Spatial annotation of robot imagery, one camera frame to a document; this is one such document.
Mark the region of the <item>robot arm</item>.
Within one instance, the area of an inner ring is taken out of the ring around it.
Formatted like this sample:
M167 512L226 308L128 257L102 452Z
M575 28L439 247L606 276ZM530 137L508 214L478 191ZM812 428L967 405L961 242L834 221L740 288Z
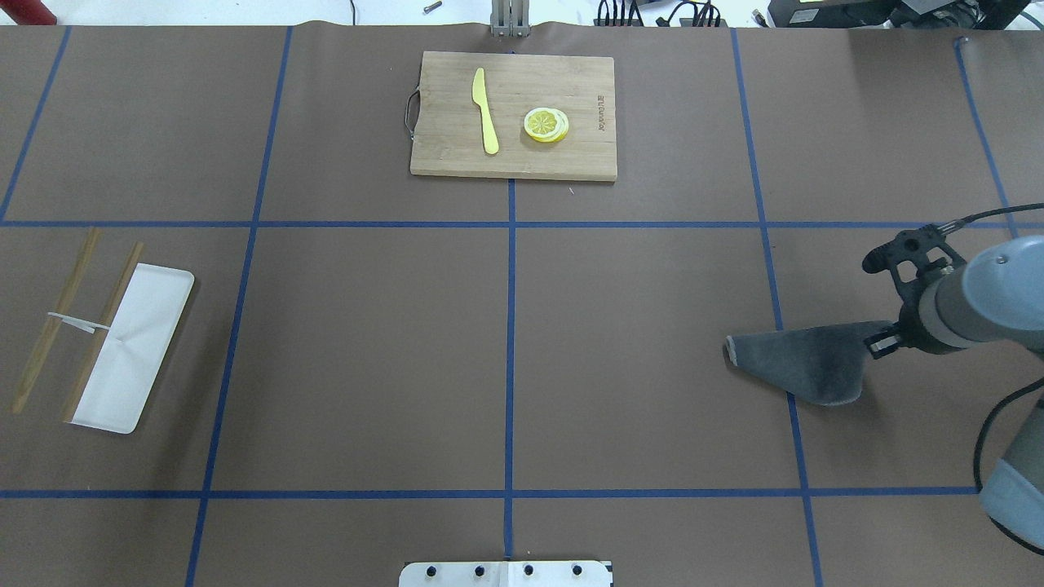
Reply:
M980 343L1019 343L1035 356L1043 342L1043 241L1021 236L963 259L935 229L908 231L868 253L867 272L895 272L919 264L929 249L943 257L921 265L914 281L896 277L902 298L898 322L862 338L874 358L899 348L942 355ZM997 417L1015 401L1041 396L1042 383L1012 391L984 416L972 454L978 501L992 525L1022 549L1042 553L1042 404L1037 402L989 475L982 474L984 443Z

